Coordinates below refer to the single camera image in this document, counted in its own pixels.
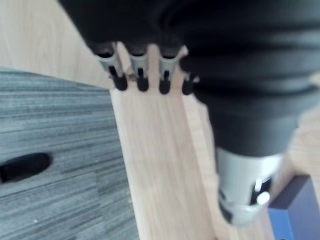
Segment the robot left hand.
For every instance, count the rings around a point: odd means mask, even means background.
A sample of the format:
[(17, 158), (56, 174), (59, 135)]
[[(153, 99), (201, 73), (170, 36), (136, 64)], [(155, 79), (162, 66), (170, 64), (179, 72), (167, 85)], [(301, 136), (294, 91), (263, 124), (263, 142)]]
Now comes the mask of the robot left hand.
[(123, 43), (138, 89), (149, 88), (148, 46), (159, 50), (159, 91), (177, 67), (182, 92), (208, 110), (218, 203), (233, 226), (270, 199), (298, 120), (320, 98), (317, 0), (62, 0), (87, 47), (124, 91)]

